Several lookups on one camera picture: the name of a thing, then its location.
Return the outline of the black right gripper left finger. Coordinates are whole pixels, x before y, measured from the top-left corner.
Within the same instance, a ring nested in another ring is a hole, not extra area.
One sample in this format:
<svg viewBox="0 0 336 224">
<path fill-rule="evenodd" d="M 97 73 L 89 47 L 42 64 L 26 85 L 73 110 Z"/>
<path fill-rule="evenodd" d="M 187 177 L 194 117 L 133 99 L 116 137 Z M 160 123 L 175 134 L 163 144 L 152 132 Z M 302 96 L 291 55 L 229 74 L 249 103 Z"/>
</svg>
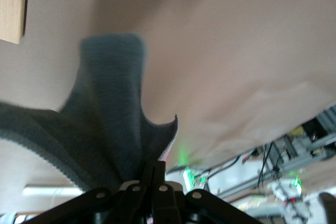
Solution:
<svg viewBox="0 0 336 224">
<path fill-rule="evenodd" d="M 139 180 L 112 193 L 96 188 L 39 215 L 39 223 L 146 223 L 152 213 L 156 162 L 147 162 Z"/>
</svg>

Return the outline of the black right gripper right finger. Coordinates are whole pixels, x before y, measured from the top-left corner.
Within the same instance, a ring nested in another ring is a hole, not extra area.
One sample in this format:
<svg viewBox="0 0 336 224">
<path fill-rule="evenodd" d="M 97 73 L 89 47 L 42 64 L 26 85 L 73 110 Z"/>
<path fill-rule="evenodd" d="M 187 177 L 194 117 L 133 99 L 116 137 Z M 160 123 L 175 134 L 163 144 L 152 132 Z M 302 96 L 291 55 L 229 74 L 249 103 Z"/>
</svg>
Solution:
<svg viewBox="0 0 336 224">
<path fill-rule="evenodd" d="M 152 213 L 154 223 L 260 223 L 203 189 L 185 195 L 180 184 L 165 180 L 162 161 L 153 168 Z"/>
</svg>

